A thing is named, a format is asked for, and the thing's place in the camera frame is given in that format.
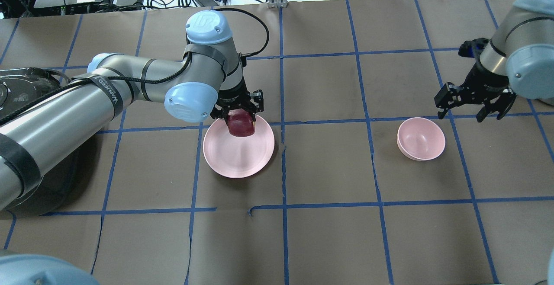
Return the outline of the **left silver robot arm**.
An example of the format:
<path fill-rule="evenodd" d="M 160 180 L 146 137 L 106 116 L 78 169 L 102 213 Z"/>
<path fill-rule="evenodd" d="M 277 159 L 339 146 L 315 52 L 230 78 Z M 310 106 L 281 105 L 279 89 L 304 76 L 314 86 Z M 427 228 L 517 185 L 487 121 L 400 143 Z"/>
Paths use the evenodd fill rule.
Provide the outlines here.
<path fill-rule="evenodd" d="M 42 177 L 136 100 L 162 103 L 174 118 L 223 119 L 236 134 L 233 110 L 252 123 L 264 111 L 262 90 L 250 92 L 225 7 L 186 21 L 180 62 L 101 53 L 87 72 L 1 118 L 1 208 L 36 188 Z"/>

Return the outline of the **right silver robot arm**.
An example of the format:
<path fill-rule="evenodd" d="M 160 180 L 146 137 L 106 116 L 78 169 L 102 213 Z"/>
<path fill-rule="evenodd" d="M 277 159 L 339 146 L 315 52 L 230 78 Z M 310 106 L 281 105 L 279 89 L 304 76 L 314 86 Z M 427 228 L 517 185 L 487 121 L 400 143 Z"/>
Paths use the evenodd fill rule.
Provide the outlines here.
<path fill-rule="evenodd" d="M 472 58 L 464 82 L 447 82 L 435 95 L 438 118 L 465 104 L 480 105 L 480 123 L 490 114 L 500 120 L 518 96 L 554 96 L 554 0 L 516 0 L 494 35 L 465 41 L 458 50 Z"/>

